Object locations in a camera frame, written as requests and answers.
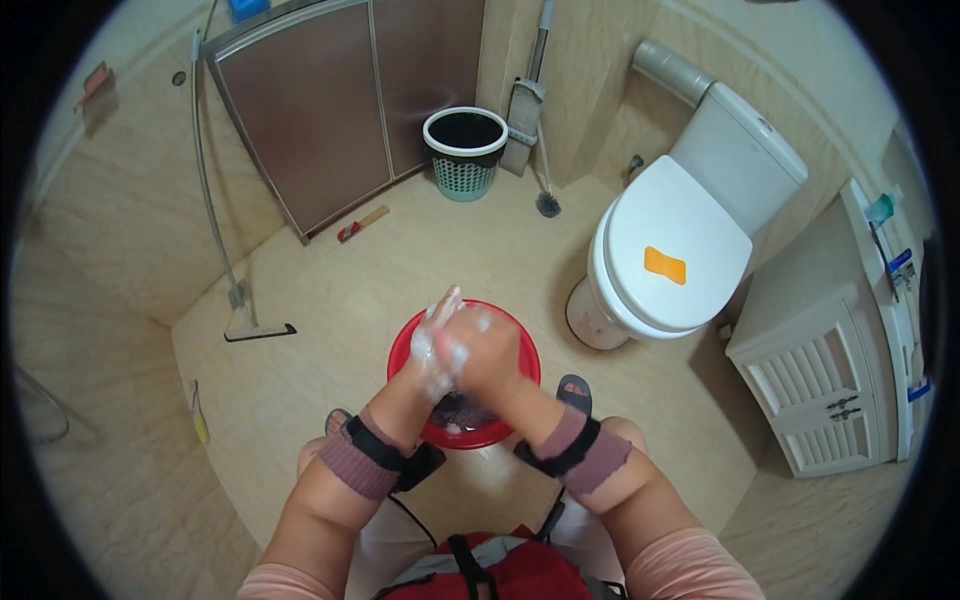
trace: shower door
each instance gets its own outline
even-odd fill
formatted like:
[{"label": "shower door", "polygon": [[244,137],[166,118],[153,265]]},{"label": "shower door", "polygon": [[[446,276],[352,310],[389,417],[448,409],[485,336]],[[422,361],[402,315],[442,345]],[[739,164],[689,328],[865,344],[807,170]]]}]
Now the shower door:
[{"label": "shower door", "polygon": [[237,130],[300,239],[390,182],[369,6],[281,6],[208,64]]},{"label": "shower door", "polygon": [[291,0],[204,45],[260,175],[308,236],[427,157],[428,116],[472,105],[484,0]]}]

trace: pink shirt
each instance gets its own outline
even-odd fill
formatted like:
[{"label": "pink shirt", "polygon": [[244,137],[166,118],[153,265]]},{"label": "pink shirt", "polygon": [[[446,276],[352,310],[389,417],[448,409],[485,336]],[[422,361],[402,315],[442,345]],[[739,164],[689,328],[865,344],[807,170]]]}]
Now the pink shirt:
[{"label": "pink shirt", "polygon": [[[634,600],[675,598],[762,599],[750,574],[706,529],[691,527],[651,543],[627,569]],[[306,573],[284,564],[260,564],[237,592],[238,600],[335,600]]]}]

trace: knee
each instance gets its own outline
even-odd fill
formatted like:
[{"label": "knee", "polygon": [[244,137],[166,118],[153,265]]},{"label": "knee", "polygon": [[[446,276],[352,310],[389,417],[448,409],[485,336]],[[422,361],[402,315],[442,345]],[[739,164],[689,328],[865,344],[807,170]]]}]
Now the knee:
[{"label": "knee", "polygon": [[317,438],[316,440],[310,440],[300,449],[300,454],[297,455],[298,479],[300,479],[300,476],[303,475],[307,465],[309,465],[310,461],[312,461],[317,455],[317,452],[320,451],[320,448],[324,447],[324,444],[326,444],[326,438]]},{"label": "knee", "polygon": [[647,438],[643,435],[643,430],[640,429],[640,426],[633,421],[624,419],[623,417],[607,417],[601,420],[600,424],[621,438],[628,440],[640,452],[649,454],[647,450]]}]

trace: water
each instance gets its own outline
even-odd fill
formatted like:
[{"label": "water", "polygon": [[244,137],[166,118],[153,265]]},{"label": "water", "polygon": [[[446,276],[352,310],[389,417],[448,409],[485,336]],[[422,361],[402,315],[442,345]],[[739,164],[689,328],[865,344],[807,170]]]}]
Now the water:
[{"label": "water", "polygon": [[433,409],[430,421],[456,435],[486,427],[496,421],[496,415],[480,408],[463,394],[452,392],[444,396]]}]

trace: bathroom cabinet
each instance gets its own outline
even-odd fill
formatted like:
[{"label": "bathroom cabinet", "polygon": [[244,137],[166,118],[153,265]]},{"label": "bathroom cabinet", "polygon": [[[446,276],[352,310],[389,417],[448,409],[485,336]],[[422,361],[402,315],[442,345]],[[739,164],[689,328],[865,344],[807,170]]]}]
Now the bathroom cabinet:
[{"label": "bathroom cabinet", "polygon": [[902,460],[912,434],[913,341],[851,185],[754,273],[726,350],[796,477]]},{"label": "bathroom cabinet", "polygon": [[287,222],[309,236],[427,160],[432,113],[472,105],[484,0],[292,0],[201,52]]}]

